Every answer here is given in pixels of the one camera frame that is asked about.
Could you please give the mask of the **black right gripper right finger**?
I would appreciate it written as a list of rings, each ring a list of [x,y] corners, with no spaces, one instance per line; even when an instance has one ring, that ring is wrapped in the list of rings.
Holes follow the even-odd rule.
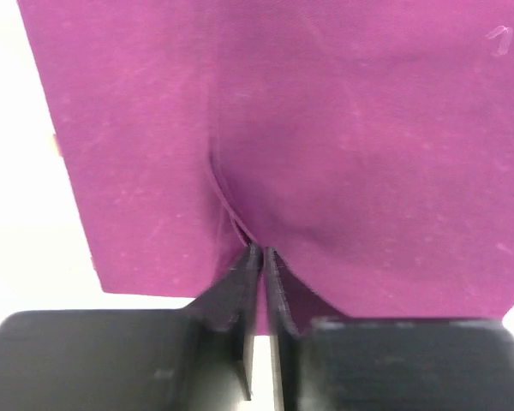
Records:
[[[269,248],[265,287],[278,410],[514,410],[514,336],[498,320],[357,318]]]

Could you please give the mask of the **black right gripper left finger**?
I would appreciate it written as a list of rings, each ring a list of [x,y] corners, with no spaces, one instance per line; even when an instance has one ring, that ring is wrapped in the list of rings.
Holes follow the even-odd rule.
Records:
[[[0,324],[0,410],[235,410],[251,398],[263,254],[178,309],[25,311]]]

